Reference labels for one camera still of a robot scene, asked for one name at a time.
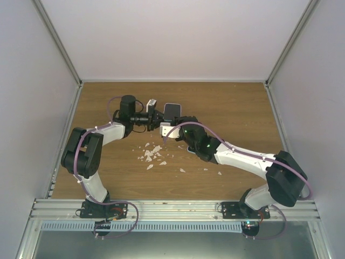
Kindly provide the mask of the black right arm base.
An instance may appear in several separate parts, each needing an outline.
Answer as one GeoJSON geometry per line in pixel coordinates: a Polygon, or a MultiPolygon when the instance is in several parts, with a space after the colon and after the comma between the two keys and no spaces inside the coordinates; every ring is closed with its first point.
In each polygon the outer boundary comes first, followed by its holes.
{"type": "Polygon", "coordinates": [[[240,201],[223,201],[216,205],[216,211],[222,214],[223,219],[260,220],[271,217],[268,206],[253,210],[240,201]]]}

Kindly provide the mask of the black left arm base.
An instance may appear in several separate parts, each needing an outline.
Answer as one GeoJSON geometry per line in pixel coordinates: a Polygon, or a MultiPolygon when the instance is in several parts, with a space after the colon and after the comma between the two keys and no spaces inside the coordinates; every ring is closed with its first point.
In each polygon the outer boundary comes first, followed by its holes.
{"type": "Polygon", "coordinates": [[[128,205],[123,203],[105,206],[85,200],[75,214],[82,219],[124,219],[127,216],[127,208],[128,205]]]}

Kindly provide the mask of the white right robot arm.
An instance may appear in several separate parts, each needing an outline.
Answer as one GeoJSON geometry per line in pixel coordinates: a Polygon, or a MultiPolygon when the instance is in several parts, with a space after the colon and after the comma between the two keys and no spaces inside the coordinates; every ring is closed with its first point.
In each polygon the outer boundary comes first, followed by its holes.
{"type": "Polygon", "coordinates": [[[236,167],[266,181],[240,198],[242,217],[250,219],[262,207],[276,203],[294,207],[300,199],[307,175],[289,152],[265,154],[234,146],[202,126],[196,117],[175,118],[174,125],[179,129],[177,140],[184,141],[201,160],[236,167]]]}

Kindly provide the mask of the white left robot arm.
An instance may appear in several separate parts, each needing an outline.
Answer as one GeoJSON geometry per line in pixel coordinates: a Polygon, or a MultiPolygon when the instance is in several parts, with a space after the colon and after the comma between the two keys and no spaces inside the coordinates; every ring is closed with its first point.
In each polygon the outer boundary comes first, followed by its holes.
{"type": "Polygon", "coordinates": [[[163,122],[163,113],[156,109],[155,99],[144,105],[133,95],[118,98],[119,109],[109,115],[108,123],[72,130],[61,157],[61,166],[76,178],[86,199],[94,202],[92,211],[99,218],[111,213],[109,194],[98,173],[103,146],[128,137],[135,126],[144,126],[147,131],[152,131],[163,122]]]}

